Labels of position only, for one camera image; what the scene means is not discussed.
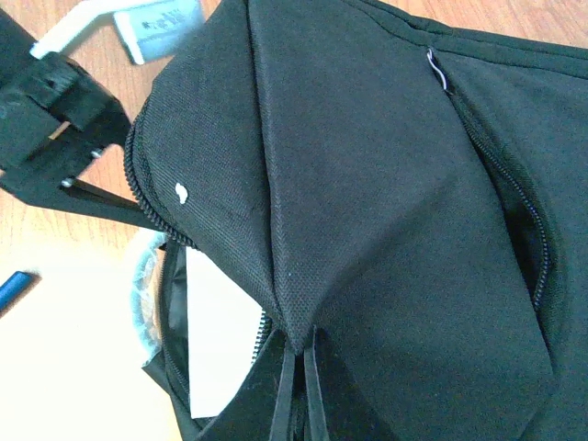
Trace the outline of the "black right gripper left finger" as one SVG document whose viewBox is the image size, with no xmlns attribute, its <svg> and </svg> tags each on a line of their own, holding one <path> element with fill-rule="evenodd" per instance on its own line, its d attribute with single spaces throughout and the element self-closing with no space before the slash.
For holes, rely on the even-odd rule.
<svg viewBox="0 0 588 441">
<path fill-rule="evenodd" d="M 303 439 L 303 375 L 300 358 L 289 343 L 286 343 L 276 403 L 268 439 L 302 440 Z"/>
</svg>

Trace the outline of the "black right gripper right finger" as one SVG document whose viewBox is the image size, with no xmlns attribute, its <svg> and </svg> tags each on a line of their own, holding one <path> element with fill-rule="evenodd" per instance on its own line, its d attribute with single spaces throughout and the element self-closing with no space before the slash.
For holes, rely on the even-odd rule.
<svg viewBox="0 0 588 441">
<path fill-rule="evenodd" d="M 327 441 L 327 423 L 316 360 L 317 333 L 317 328 L 314 328 L 303 353 L 307 409 L 310 440 Z"/>
</svg>

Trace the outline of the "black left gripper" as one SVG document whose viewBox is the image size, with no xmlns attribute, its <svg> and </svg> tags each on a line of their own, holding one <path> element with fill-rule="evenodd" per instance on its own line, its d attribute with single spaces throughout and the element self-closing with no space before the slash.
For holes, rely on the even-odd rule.
<svg viewBox="0 0 588 441">
<path fill-rule="evenodd" d="M 32 43 L 1 15 L 1 188 L 30 206 L 156 230 L 136 202 L 78 178 L 125 141 L 130 121 L 122 105 L 68 57 L 32 57 Z"/>
</svg>

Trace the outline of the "grey book with G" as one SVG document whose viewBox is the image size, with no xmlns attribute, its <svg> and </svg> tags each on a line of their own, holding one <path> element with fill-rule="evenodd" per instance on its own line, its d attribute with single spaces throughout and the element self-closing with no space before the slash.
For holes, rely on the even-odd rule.
<svg viewBox="0 0 588 441">
<path fill-rule="evenodd" d="M 203 253 L 187 250 L 189 407 L 220 414 L 251 369 L 262 308 Z"/>
</svg>

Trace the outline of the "black student backpack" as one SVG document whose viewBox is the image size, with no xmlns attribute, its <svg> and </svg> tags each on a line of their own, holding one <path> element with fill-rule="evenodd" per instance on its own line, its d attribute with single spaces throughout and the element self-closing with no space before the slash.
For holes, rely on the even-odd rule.
<svg viewBox="0 0 588 441">
<path fill-rule="evenodd" d="M 170 243 L 147 367 L 185 440 L 269 440 L 286 343 L 327 440 L 587 437 L 587 51 L 379 1 L 223 1 L 125 145 Z M 262 308 L 251 369 L 189 407 L 187 250 Z"/>
</svg>

